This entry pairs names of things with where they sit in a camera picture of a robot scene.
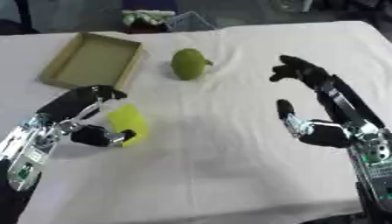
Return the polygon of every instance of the green pear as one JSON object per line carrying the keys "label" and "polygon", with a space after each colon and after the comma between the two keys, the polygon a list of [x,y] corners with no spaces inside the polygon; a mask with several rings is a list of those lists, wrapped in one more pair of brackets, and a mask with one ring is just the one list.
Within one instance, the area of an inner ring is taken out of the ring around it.
{"label": "green pear", "polygon": [[174,73],[183,81],[197,79],[203,74],[206,65],[212,66],[213,62],[205,59],[200,51],[191,48],[176,52],[171,60]]}

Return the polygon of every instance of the white tablecloth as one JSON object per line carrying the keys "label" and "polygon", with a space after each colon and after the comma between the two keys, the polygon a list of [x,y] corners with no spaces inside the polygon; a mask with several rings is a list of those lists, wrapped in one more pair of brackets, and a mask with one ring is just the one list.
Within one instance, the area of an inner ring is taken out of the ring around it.
{"label": "white tablecloth", "polygon": [[[146,53],[121,103],[140,109],[149,135],[120,149],[63,141],[21,224],[294,224],[361,210],[346,152],[300,143],[277,119],[280,98],[304,118],[326,119],[315,94],[299,81],[269,77],[280,54],[309,60],[340,75],[392,126],[392,45],[371,26],[105,34],[143,42]],[[64,92],[36,77],[73,36],[0,38],[1,137]],[[214,62],[199,80],[172,75],[168,61],[185,47]]]}

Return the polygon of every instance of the cardboard tray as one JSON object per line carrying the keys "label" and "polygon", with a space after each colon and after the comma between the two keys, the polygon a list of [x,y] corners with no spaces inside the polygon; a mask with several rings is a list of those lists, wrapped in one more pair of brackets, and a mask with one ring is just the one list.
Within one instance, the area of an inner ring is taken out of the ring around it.
{"label": "cardboard tray", "polygon": [[101,84],[121,89],[141,51],[139,42],[78,33],[39,78],[62,88]]}

